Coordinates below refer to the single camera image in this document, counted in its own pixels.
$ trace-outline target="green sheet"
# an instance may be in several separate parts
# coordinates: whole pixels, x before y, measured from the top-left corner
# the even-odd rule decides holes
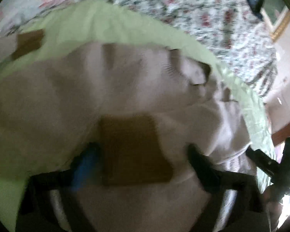
[[[159,44],[171,49],[181,49],[191,58],[207,63],[231,89],[235,100],[240,102],[253,149],[262,149],[275,158],[271,135],[261,99],[244,84],[227,65],[198,43],[194,37],[149,16],[140,15],[102,0],[85,0],[64,10],[53,11],[25,26],[24,31],[45,29],[43,46],[14,62],[0,66],[0,79],[22,69],[34,61],[66,55],[88,41],[126,44]],[[258,170],[258,184],[263,191],[269,178]],[[14,231],[24,181],[7,182],[0,179],[0,219],[9,231]]]

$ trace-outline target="picture frame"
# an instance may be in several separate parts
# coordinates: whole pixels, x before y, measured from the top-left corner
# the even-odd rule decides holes
[[[283,0],[264,0],[261,14],[272,41],[276,42],[290,22],[289,9]]]

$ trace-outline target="bed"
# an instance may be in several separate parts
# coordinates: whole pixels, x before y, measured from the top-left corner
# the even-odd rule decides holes
[[[3,0],[0,36],[15,32],[81,0]],[[276,50],[265,23],[246,0],[105,0],[149,15],[194,36],[257,94],[264,97],[277,74]]]

